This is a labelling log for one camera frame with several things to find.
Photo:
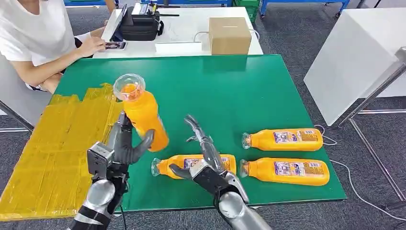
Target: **gray carpet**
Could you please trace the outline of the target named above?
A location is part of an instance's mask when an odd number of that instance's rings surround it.
[[[355,0],[350,8],[358,4]],[[256,20],[256,29],[261,38],[264,53],[281,54],[294,80],[304,104],[315,124],[325,126],[303,78],[334,26],[335,13],[340,4],[324,6],[320,3],[269,4],[267,16]],[[75,34],[85,33],[100,27],[107,19],[107,10],[69,9]],[[405,98],[378,99],[370,108],[406,108]],[[404,115],[364,115],[355,119],[376,152],[382,157],[388,170],[406,193]],[[0,127],[9,126],[11,121],[0,117]],[[348,165],[354,186],[367,201],[382,205],[397,201],[397,197],[378,170],[376,163],[362,144],[352,126],[329,127],[326,135],[338,142],[336,146],[326,146],[333,160]],[[28,136],[26,134],[0,135],[0,189],[3,189],[14,164],[18,160]],[[348,200],[341,202],[273,205],[261,207],[258,212],[275,230],[391,230],[401,223],[361,202],[352,191],[345,168],[334,165],[336,173],[346,191]],[[406,209],[392,212],[406,217]],[[130,230],[199,230],[230,229],[214,210],[180,212],[138,212],[126,214]],[[70,219],[27,220],[0,223],[4,230],[64,230]],[[121,218],[114,218],[110,228],[123,229]]]

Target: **robotic hand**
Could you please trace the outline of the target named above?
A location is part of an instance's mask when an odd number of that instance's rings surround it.
[[[179,177],[192,179],[214,196],[214,206],[223,219],[235,230],[271,230],[264,219],[247,204],[249,199],[238,177],[225,169],[219,152],[210,136],[206,136],[197,121],[187,115],[195,136],[186,141],[196,140],[204,160],[189,169],[182,169],[171,164],[170,169]]]
[[[148,130],[142,142],[132,148],[132,129],[131,121],[123,111],[110,131],[108,145],[96,142],[88,149],[93,184],[67,230],[107,229],[113,212],[128,191],[128,166],[138,161],[154,139],[155,131]]]

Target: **yellow taped surface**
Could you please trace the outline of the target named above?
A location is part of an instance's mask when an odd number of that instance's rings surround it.
[[[54,95],[28,140],[0,198],[0,220],[70,217],[91,184],[86,150],[106,143],[122,103],[112,86]]]

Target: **plastic bottle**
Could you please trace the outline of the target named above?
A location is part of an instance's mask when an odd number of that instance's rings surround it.
[[[265,129],[256,134],[243,133],[242,146],[264,151],[315,151],[323,146],[323,137],[316,128]]]
[[[229,154],[220,154],[224,166],[227,170],[232,171],[236,174],[237,164],[236,158]],[[203,159],[202,154],[195,155],[176,155],[166,160],[160,160],[155,158],[151,163],[151,173],[153,176],[158,176],[160,174],[167,175],[173,179],[182,179],[175,175],[169,168],[171,164],[176,164],[181,168],[188,169],[194,166],[200,159]]]
[[[145,90],[144,79],[137,74],[125,74],[115,81],[113,90],[114,95],[123,101],[124,111],[140,137],[143,138],[149,129],[155,130],[154,141],[148,150],[164,149],[169,138],[158,115],[157,101]]]
[[[253,176],[261,181],[287,184],[322,186],[330,173],[326,163],[319,160],[261,158],[256,161],[241,160],[241,177]]]

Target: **clear bottle cap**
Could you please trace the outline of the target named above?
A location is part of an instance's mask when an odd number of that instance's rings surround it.
[[[158,168],[158,164],[161,163],[161,160],[158,158],[154,158],[151,163],[151,174],[153,176],[158,176],[161,174]]]
[[[241,143],[243,148],[245,149],[251,148],[251,135],[248,133],[243,133]]]
[[[134,101],[145,91],[145,81],[138,74],[127,73],[117,78],[113,91],[122,101]]]
[[[249,175],[249,162],[242,159],[240,160],[240,168],[239,168],[239,172],[240,172],[240,177],[246,177]]]

